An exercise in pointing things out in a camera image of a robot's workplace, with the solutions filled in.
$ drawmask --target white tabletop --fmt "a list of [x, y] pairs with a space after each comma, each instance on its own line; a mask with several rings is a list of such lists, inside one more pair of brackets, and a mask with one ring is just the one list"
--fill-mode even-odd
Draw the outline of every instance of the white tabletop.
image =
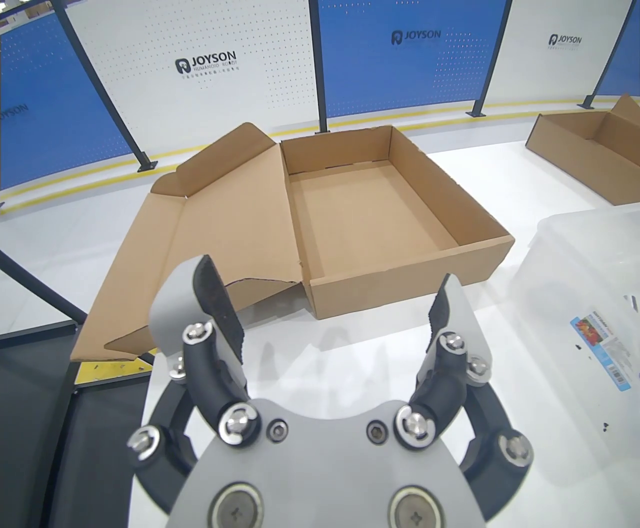
[[[412, 138], [420, 145], [420, 137]], [[636, 526], [640, 476], [616, 453], [594, 448], [594, 431], [575, 405], [557, 395], [535, 350], [527, 349], [503, 304], [539, 220], [609, 204], [525, 149], [524, 143], [439, 152], [431, 157], [515, 237], [489, 281], [465, 287], [493, 352], [492, 386], [514, 428], [525, 433], [535, 460], [516, 497], [492, 527]], [[389, 399], [407, 399], [429, 341], [433, 295], [317, 321], [304, 292], [292, 288], [241, 313], [246, 331], [245, 373], [252, 397], [298, 414], [334, 419], [359, 414]], [[159, 354], [143, 423], [168, 383]], [[197, 454], [213, 437], [199, 414], [187, 428]], [[444, 434], [460, 461], [472, 430], [464, 413]], [[134, 480], [130, 528], [161, 527], [166, 516]]]

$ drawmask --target cardboard box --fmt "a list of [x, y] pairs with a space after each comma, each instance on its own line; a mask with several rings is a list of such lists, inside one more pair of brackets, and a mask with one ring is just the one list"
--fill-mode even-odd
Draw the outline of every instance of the cardboard box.
[[539, 115], [527, 148], [613, 205], [640, 202], [640, 107], [628, 95], [610, 110]]
[[513, 238], [393, 127], [274, 143], [245, 123], [153, 185], [73, 360], [154, 347], [147, 317], [180, 262], [209, 254], [236, 310], [302, 283], [318, 318], [486, 280]]

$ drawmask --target plastic storage bin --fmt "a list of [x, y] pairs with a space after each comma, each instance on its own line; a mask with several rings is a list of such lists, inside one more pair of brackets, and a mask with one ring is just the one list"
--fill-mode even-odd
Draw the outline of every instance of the plastic storage bin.
[[634, 298], [640, 304], [640, 204], [542, 220], [508, 292], [530, 352], [609, 460], [640, 456]]

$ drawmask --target product label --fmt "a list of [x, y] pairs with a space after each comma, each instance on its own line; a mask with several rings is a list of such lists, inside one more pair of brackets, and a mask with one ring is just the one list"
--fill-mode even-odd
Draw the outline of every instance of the product label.
[[630, 389], [629, 381], [635, 379], [637, 371], [633, 365], [634, 358], [600, 313], [592, 310], [586, 317], [576, 317], [571, 326], [605, 368], [618, 390]]

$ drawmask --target silver metal plate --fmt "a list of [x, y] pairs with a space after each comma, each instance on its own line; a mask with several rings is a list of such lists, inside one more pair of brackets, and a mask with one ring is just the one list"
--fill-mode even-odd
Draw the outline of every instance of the silver metal plate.
[[[214, 438], [178, 496], [168, 528], [210, 528], [213, 500], [233, 483], [248, 483], [260, 493], [264, 528], [388, 527], [392, 500], [407, 486], [429, 492], [447, 528], [485, 526], [464, 475], [441, 440], [423, 451], [410, 451], [397, 441], [393, 420], [405, 402], [387, 402], [341, 420], [298, 416], [268, 400], [251, 404], [262, 419], [259, 439], [238, 449]], [[265, 430], [275, 419], [288, 426], [279, 444]], [[372, 420], [389, 430], [382, 445], [367, 437]]]

